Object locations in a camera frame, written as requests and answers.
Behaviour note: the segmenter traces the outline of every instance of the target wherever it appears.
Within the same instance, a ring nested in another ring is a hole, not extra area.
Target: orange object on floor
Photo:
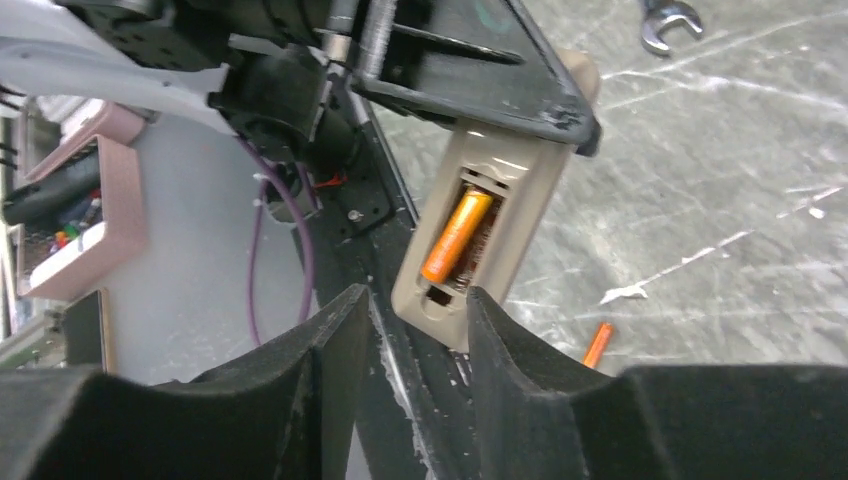
[[[444,283],[447,280],[493,201],[494,197],[483,190],[468,188],[439,241],[430,251],[430,257],[421,267],[424,278],[433,283]]]
[[[586,365],[589,368],[595,368],[598,366],[598,362],[601,361],[601,356],[604,354],[604,350],[607,348],[607,344],[612,338],[612,334],[615,332],[615,327],[612,324],[607,322],[601,322],[598,325],[598,331],[595,332],[594,338],[592,338],[592,343],[589,344],[589,349],[586,350],[586,355],[583,356],[583,365]]]

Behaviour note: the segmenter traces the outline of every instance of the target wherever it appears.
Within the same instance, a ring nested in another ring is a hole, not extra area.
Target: robotic arm
[[[324,58],[313,54],[322,46]],[[0,79],[185,116],[275,161],[293,148],[309,163],[322,134],[351,146],[325,108],[334,80],[446,126],[472,118],[587,152],[600,137],[513,1],[15,0],[0,20]]]

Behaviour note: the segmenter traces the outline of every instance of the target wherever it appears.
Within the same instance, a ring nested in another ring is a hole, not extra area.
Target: pink container
[[[65,143],[56,147],[56,150],[27,172],[26,179],[33,182],[46,177],[48,173],[65,163],[69,153],[77,151],[94,135],[102,135],[123,145],[130,145],[144,130],[144,126],[144,119],[140,116],[120,105],[106,102],[103,108]]]
[[[33,175],[32,180],[41,179],[65,162],[97,149],[103,221],[52,255],[49,253],[52,236],[28,235],[26,227],[21,228],[17,262],[21,296],[76,300],[97,280],[138,255],[147,245],[147,219],[136,151],[102,135],[74,140],[69,139],[42,162],[42,165],[48,160],[51,163],[44,168],[39,165],[38,175]],[[72,141],[76,148],[63,148]]]

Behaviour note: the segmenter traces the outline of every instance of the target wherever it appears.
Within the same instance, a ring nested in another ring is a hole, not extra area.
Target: concrete floor
[[[566,170],[507,308],[601,370],[637,363],[848,363],[848,4],[697,2],[707,34],[662,60],[635,0],[525,0],[603,74],[597,158]],[[448,133],[379,112],[423,206]],[[647,299],[618,298],[642,287]]]

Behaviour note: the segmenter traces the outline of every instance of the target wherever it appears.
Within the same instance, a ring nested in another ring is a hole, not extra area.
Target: purple cable
[[[262,175],[271,182],[271,185],[277,189],[280,197],[283,198],[289,212],[294,218],[294,223],[297,226],[297,232],[300,235],[300,244],[303,249],[303,296],[301,297],[300,313],[297,317],[297,323],[301,324],[309,318],[309,307],[312,304],[312,288],[315,284],[315,248],[312,245],[312,237],[309,235],[309,227],[306,226],[306,219],[303,218],[303,212],[297,207],[294,197],[286,188],[286,184],[277,176],[274,169],[271,168],[262,156],[259,155],[249,143],[243,138],[237,138],[238,142],[244,147],[245,151],[250,155],[250,158],[256,162],[256,166],[262,172]]]
[[[253,242],[250,244],[250,259],[247,271],[247,320],[250,325],[250,336],[255,346],[262,345],[259,338],[259,325],[256,322],[256,305],[254,304],[254,288],[256,283],[256,257],[259,252],[259,235],[262,232],[262,197],[268,188],[268,180],[259,182],[259,193],[256,195],[256,218],[253,220]]]
[[[318,211],[318,200],[315,198],[315,191],[312,190],[312,182],[309,181],[309,174],[306,173],[306,167],[302,163],[297,164],[297,173],[300,175],[300,183],[306,190],[306,198],[309,199],[309,206],[312,210]]]

